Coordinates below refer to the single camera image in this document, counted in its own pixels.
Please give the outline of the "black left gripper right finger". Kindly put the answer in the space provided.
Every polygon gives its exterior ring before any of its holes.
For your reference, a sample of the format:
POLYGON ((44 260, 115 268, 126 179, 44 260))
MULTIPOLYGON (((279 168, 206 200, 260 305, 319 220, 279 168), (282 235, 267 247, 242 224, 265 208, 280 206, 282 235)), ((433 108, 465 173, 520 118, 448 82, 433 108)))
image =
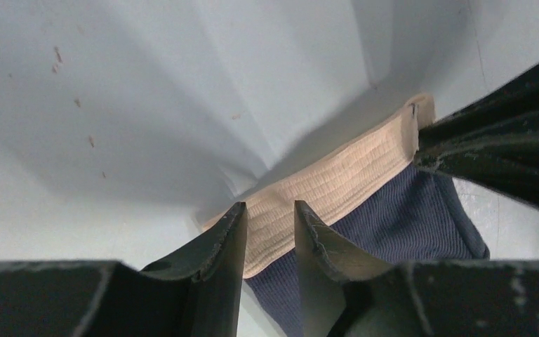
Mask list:
POLYGON ((539 336, 539 260, 392 265, 294 209, 306 336, 539 336))

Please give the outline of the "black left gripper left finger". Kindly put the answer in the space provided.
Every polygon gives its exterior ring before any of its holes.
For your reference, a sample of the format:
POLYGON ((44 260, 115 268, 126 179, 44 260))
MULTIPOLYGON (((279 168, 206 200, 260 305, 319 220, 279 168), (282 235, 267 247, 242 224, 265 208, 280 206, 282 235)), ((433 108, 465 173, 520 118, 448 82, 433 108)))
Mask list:
POLYGON ((135 270, 116 260, 0 262, 0 336, 235 336, 246 205, 135 270))

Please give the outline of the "navy underwear with cream waistband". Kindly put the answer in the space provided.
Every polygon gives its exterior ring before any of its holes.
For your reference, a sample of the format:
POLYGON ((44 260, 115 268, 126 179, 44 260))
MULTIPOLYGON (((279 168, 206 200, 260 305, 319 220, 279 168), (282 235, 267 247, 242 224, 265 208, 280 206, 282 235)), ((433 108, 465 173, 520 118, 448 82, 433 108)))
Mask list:
POLYGON ((246 198, 244 279, 287 336, 303 334, 293 224, 297 200, 389 263, 489 258, 453 181, 411 163, 419 131, 434 118, 433 97, 416 95, 381 124, 246 198))

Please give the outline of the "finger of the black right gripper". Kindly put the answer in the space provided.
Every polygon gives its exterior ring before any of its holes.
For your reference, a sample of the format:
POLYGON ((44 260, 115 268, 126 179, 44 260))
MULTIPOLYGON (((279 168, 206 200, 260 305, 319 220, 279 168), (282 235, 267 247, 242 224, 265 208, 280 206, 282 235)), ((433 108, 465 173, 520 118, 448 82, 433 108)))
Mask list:
POLYGON ((413 164, 539 210, 539 63, 421 130, 413 164))

